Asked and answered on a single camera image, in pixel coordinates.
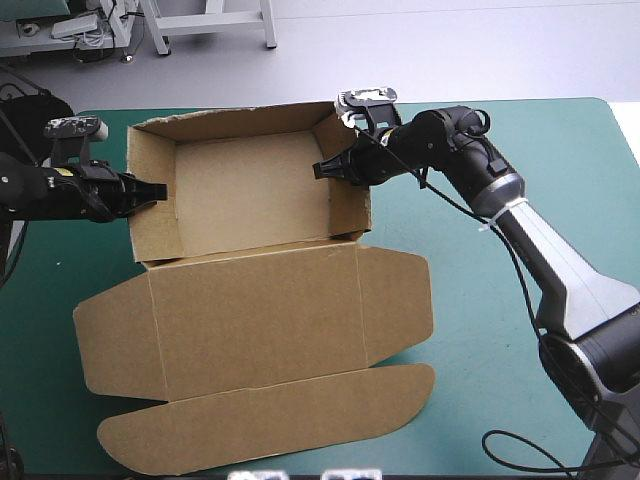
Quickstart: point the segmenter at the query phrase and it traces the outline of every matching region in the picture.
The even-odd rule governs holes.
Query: cardboard
[[[431,334],[427,278],[348,241],[151,267],[75,310],[87,386],[175,401],[366,368]]]
[[[207,395],[108,418],[98,439],[136,472],[180,475],[389,433],[433,382],[427,365],[398,365]]]
[[[129,220],[147,272],[82,303],[87,386],[165,405],[108,418],[129,468],[181,474],[393,431],[430,367],[368,368],[432,332],[428,265],[355,242],[369,192],[315,180],[350,146],[328,102],[198,112],[128,133],[169,198]]]
[[[169,194],[129,221],[136,261],[359,236],[371,227],[368,190],[309,173],[353,141],[328,102],[198,112],[130,128],[129,170],[166,183]]]

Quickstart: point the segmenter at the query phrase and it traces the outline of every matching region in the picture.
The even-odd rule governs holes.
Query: cable tie
[[[491,219],[487,223],[483,224],[480,228],[478,228],[478,231],[485,232],[489,230],[491,227],[497,227],[498,225],[496,222],[498,221],[498,219],[505,212],[508,212],[513,207],[517,207],[521,203],[529,203],[529,200],[527,200],[525,197],[520,197],[520,198],[516,198],[515,200],[512,200],[511,202],[507,202],[505,206],[502,207],[500,210],[498,210],[498,213],[496,213],[493,217],[491,217]]]

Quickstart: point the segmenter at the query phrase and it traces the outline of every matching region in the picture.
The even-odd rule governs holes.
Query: green table
[[[491,113],[490,136],[527,180],[533,205],[595,267],[640,285],[640,170],[609,107],[595,99],[469,105]],[[410,119],[434,106],[441,105],[400,110]],[[180,112],[95,113],[111,134],[106,143],[94,144],[95,154],[121,169],[127,125]],[[440,175],[431,174],[431,180],[452,192]],[[387,363],[432,364],[438,374],[433,396],[414,421],[392,434],[242,468],[298,474],[346,466],[395,474],[511,473],[480,449],[480,437],[490,428],[525,434],[565,462],[580,462],[590,432],[539,365],[513,267],[497,239],[419,191],[408,175],[375,188],[372,201],[374,228],[364,242],[430,260],[435,333]],[[82,299],[140,272],[124,220],[31,225],[15,276],[0,291],[0,407],[28,472],[125,472],[102,451],[96,428],[105,417],[153,402],[87,391],[71,314]],[[517,445],[496,442],[496,447],[514,461],[543,463]]]

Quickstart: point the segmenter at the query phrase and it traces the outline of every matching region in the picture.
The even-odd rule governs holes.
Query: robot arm
[[[485,136],[486,112],[427,110],[402,124],[395,99],[389,88],[342,93],[336,102],[341,118],[351,127],[364,118],[368,134],[314,165],[316,178],[370,186],[410,170],[424,187],[428,168],[441,171],[476,215],[500,228],[542,290],[536,315],[538,328],[546,330],[541,361],[598,434],[590,461],[636,455],[640,291],[598,273],[529,205],[524,180]]]
[[[0,152],[0,286],[14,220],[104,223],[167,199],[166,185],[143,182],[91,158],[90,142],[107,137],[98,117],[51,120],[44,137],[52,144],[48,167],[24,164]]]

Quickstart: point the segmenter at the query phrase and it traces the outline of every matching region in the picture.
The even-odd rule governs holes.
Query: gray floor
[[[256,0],[227,2],[252,8]],[[578,0],[273,0],[279,47],[262,33],[182,37],[131,65],[68,52],[18,67],[80,111],[229,107],[332,99],[388,84],[401,101],[594,96],[640,100],[640,4]],[[160,1],[164,14],[203,1]]]

